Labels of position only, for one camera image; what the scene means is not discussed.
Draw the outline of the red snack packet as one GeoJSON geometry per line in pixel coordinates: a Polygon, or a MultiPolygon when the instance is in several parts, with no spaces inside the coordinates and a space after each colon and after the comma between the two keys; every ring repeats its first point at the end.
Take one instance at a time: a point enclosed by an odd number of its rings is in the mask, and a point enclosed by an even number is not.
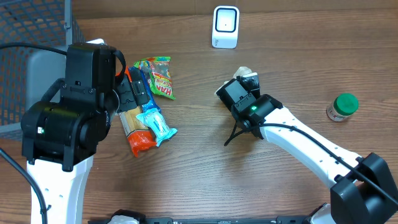
{"type": "Polygon", "coordinates": [[[119,114],[127,141],[135,157],[138,157],[139,151],[145,151],[156,146],[156,141],[150,129],[136,118],[136,115],[141,113],[143,113],[142,107],[138,106],[133,110],[119,114]]]}

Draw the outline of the green snack packet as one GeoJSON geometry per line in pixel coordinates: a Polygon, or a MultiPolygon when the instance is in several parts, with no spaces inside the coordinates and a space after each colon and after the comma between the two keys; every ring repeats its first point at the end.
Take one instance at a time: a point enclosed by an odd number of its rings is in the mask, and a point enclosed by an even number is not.
{"type": "Polygon", "coordinates": [[[155,95],[174,100],[172,79],[169,72],[170,59],[169,56],[147,57],[134,62],[134,67],[147,73],[147,82],[155,95]]]}

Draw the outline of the beige paper bag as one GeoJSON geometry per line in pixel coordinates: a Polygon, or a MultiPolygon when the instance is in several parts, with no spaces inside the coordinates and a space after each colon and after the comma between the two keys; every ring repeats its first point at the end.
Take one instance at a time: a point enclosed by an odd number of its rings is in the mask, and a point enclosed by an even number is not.
{"type": "Polygon", "coordinates": [[[239,67],[238,70],[233,75],[233,78],[251,77],[251,76],[255,76],[255,75],[257,75],[257,72],[253,72],[250,68],[248,68],[248,67],[239,67]]]}

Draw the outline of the teal snack packet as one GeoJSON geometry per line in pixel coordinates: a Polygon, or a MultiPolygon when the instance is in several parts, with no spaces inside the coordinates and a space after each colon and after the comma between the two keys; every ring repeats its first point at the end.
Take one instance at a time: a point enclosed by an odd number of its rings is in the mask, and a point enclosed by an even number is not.
{"type": "Polygon", "coordinates": [[[157,147],[159,147],[164,140],[169,140],[177,133],[177,129],[170,128],[166,124],[164,117],[157,108],[151,108],[144,113],[138,114],[136,118],[144,126],[149,127],[154,132],[157,147]]]}

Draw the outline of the blue Oreo cookie pack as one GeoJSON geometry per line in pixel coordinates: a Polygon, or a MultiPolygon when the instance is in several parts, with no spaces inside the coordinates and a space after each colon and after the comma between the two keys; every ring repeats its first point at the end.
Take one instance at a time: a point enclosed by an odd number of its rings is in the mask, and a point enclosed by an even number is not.
{"type": "Polygon", "coordinates": [[[147,93],[147,95],[149,97],[149,101],[146,104],[141,106],[142,107],[142,111],[146,112],[149,109],[156,108],[159,112],[161,112],[161,108],[156,104],[155,99],[154,99],[154,97],[152,95],[152,92],[150,90],[150,86],[149,86],[147,78],[146,78],[147,73],[142,71],[142,70],[139,70],[139,71],[140,71],[140,74],[141,74],[141,77],[142,77],[142,80],[143,80],[143,83],[144,83],[144,86],[145,86],[145,89],[146,89],[146,93],[147,93]]]}

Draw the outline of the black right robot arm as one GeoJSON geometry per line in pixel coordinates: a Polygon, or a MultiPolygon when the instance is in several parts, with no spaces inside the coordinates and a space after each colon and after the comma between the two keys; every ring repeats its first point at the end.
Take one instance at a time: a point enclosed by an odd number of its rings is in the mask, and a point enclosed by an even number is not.
{"type": "Polygon", "coordinates": [[[215,95],[241,133],[281,147],[329,189],[330,203],[304,223],[385,223],[397,212],[397,186],[383,158],[375,153],[361,157],[303,124],[280,101],[260,93],[256,73],[235,76],[215,95]]]}

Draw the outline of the green lid jar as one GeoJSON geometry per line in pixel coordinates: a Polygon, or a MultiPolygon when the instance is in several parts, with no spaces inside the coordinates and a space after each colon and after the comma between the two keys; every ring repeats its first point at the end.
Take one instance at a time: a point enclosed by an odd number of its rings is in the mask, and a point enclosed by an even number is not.
{"type": "Polygon", "coordinates": [[[359,101],[351,93],[342,93],[327,107],[326,114],[336,122],[342,122],[353,115],[359,108],[359,101]]]}

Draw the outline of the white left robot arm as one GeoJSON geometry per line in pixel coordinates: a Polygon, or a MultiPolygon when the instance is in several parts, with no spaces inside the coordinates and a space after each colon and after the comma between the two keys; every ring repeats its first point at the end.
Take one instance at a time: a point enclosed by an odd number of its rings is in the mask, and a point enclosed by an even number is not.
{"type": "Polygon", "coordinates": [[[23,115],[32,223],[81,223],[98,143],[115,114],[149,101],[140,75],[116,71],[124,61],[123,53],[108,45],[70,45],[65,76],[23,115]]]}

